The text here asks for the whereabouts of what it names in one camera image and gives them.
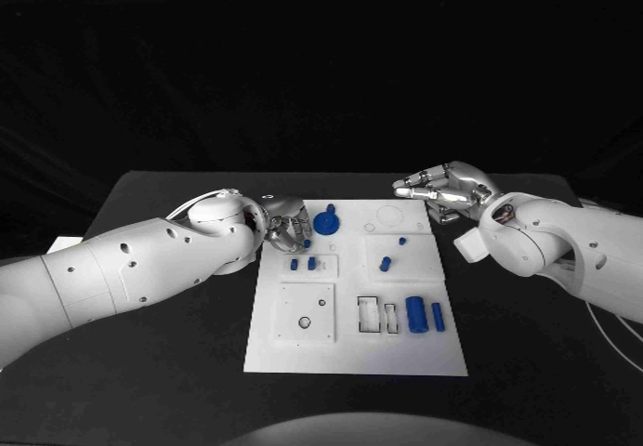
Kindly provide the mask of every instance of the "white board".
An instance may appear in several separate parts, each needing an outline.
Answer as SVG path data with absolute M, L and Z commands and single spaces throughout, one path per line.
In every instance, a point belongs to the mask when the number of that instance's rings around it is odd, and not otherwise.
M 423 202 L 307 200 L 311 218 L 328 203 L 340 219 L 338 231 L 330 236 L 314 232 L 307 253 L 292 256 L 263 243 L 243 371 L 467 376 Z M 314 270 L 308 270 L 309 256 Z M 379 269 L 383 256 L 390 258 L 386 272 Z M 412 295 L 425 301 L 428 332 L 422 334 L 408 330 L 405 299 Z M 358 296 L 377 298 L 379 333 L 371 328 L 360 333 Z M 442 309 L 444 332 L 435 330 L 433 302 Z M 387 330 L 390 304 L 396 334 Z M 371 300 L 361 317 L 371 324 Z M 301 318 L 305 328 L 298 325 Z

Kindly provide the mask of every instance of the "blue object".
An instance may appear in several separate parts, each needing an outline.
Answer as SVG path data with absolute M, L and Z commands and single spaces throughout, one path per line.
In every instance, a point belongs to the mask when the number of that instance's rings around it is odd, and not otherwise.
M 408 330 L 412 333 L 425 333 L 428 331 L 428 322 L 425 321 L 425 301 L 418 295 L 406 298 Z
M 379 270 L 386 272 L 389 266 L 390 266 L 390 257 L 384 257 L 382 259 L 382 265 L 379 266 Z
M 431 304 L 432 309 L 432 319 L 435 320 L 435 330 L 438 332 L 444 331 L 444 319 L 442 319 L 442 310 L 439 308 L 438 302 Z
M 311 221 L 311 227 L 317 234 L 331 235 L 338 230 L 338 218 L 334 214 L 334 206 L 328 204 L 325 212 L 320 212 Z

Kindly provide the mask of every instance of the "black table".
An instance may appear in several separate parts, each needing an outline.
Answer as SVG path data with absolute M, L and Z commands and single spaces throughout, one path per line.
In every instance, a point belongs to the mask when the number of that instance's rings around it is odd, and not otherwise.
M 402 174 L 152 173 L 119 180 L 85 237 L 165 216 L 234 188 L 250 198 L 384 199 Z M 493 176 L 576 204 L 562 178 Z M 245 374 L 258 261 L 157 305 L 40 345 L 0 374 L 0 439 L 64 445 L 213 445 L 321 413 L 428 414 L 542 445 L 640 444 L 643 375 L 617 357 L 583 303 L 491 258 L 468 265 L 432 225 L 469 376 Z

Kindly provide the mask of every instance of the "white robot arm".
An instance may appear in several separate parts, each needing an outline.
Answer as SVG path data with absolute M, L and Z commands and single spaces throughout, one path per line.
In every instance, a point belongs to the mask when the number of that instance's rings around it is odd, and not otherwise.
M 519 276 L 549 278 L 570 295 L 643 323 L 643 218 L 503 193 L 461 162 L 426 169 L 392 187 L 399 197 L 425 200 L 438 223 L 459 216 L 480 220 L 454 241 L 468 262 L 491 255 Z M 562 258 L 570 251 L 573 259 Z
M 155 304 L 210 275 L 242 269 L 263 239 L 296 253 L 309 236 L 301 199 L 266 195 L 256 203 L 236 190 L 216 190 L 168 218 L 128 225 L 4 266 L 0 369 L 54 335 Z

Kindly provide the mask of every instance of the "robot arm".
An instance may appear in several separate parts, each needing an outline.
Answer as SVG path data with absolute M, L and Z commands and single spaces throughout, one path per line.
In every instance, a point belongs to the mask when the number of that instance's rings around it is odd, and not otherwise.
M 454 244 L 468 262 L 491 255 L 498 264 L 521 277 L 534 274 L 553 280 L 566 292 L 621 317 L 643 322 L 643 218 L 606 210 L 583 209 L 556 200 L 511 192 L 501 193 L 482 172 L 454 162 L 442 167 L 448 181 L 464 176 L 468 215 L 480 220 Z M 462 212 L 461 200 L 441 197 L 419 174 L 393 183 L 395 194 L 419 198 L 441 212 L 431 217 L 444 224 L 452 210 Z M 474 190 L 488 189 L 485 196 Z M 562 258 L 573 250 L 573 260 Z
M 0 369 L 54 335 L 242 269 L 263 239 L 304 249 L 302 200 L 266 196 L 259 205 L 236 190 L 198 198 L 175 219 L 152 218 L 0 268 Z

